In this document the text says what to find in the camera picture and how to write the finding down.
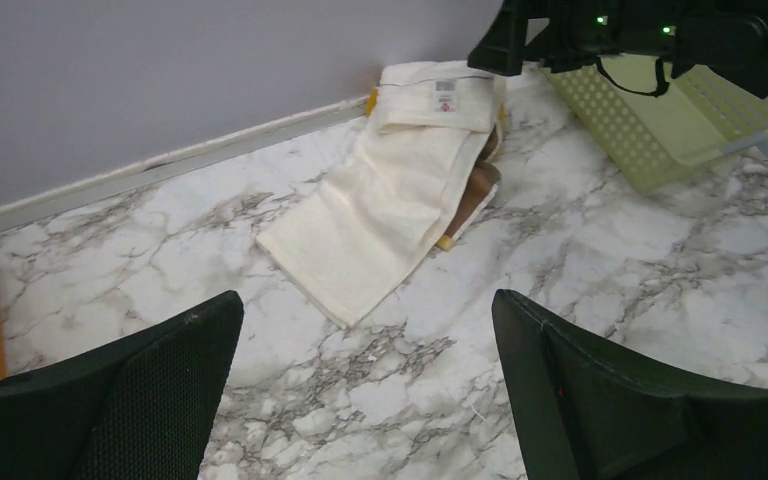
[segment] towel label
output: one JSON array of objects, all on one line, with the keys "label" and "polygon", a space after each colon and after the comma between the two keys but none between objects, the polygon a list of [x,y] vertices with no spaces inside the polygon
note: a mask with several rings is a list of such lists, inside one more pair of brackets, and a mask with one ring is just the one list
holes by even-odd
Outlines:
[{"label": "towel label", "polygon": [[441,113],[455,113],[458,111],[458,95],[455,93],[455,80],[436,80],[434,82],[434,96],[431,101],[431,109]]}]

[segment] yellow object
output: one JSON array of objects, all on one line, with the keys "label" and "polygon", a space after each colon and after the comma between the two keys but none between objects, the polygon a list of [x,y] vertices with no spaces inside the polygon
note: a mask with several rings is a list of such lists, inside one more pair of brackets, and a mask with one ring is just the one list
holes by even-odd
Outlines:
[{"label": "yellow object", "polygon": [[448,252],[455,246],[455,241],[452,240],[452,237],[448,235],[443,235],[440,237],[440,240],[437,241],[437,247],[443,250],[444,252]]},{"label": "yellow object", "polygon": [[[623,55],[603,60],[631,90],[654,87],[655,59]],[[768,138],[768,98],[762,100],[696,66],[659,98],[623,92],[595,66],[546,78],[587,126],[635,190],[680,180]],[[666,66],[669,77],[671,67]]]},{"label": "yellow object", "polygon": [[366,100],[366,116],[372,114],[372,110],[375,108],[375,104],[378,103],[378,89],[373,88],[371,92],[369,92],[369,98]]}]

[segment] white towel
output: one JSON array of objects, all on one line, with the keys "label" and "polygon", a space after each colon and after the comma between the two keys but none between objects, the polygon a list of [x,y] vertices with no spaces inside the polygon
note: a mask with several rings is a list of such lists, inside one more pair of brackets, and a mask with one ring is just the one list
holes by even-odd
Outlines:
[{"label": "white towel", "polygon": [[387,67],[345,163],[257,236],[332,321],[353,326],[452,221],[504,82],[464,62]]}]

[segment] white marble tile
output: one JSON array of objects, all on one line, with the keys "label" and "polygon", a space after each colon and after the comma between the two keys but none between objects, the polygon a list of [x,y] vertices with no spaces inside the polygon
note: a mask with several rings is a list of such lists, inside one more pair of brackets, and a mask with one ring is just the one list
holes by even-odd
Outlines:
[{"label": "white marble tile", "polygon": [[534,72],[503,184],[361,325],[329,323],[253,244],[355,120],[0,234],[11,372],[227,289],[246,319],[204,480],[525,478],[490,318],[498,288],[667,363],[768,388],[768,163],[634,193]]}]

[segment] black strap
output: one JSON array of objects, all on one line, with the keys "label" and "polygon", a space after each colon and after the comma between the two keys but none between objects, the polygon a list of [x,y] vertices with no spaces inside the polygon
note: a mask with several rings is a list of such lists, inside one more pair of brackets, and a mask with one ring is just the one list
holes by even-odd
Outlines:
[{"label": "black strap", "polygon": [[611,84],[624,92],[633,93],[635,95],[643,95],[645,97],[658,98],[670,90],[670,84],[667,82],[667,76],[664,73],[664,57],[659,57],[658,60],[655,60],[655,80],[658,82],[658,85],[655,87],[655,90],[652,90],[651,92],[637,92],[635,90],[629,90],[618,84],[613,78],[611,78],[611,75],[608,74],[608,71],[605,70],[605,66],[602,65],[602,59],[598,57],[596,58],[596,69],[598,69],[599,73],[603,77],[607,78]]}]

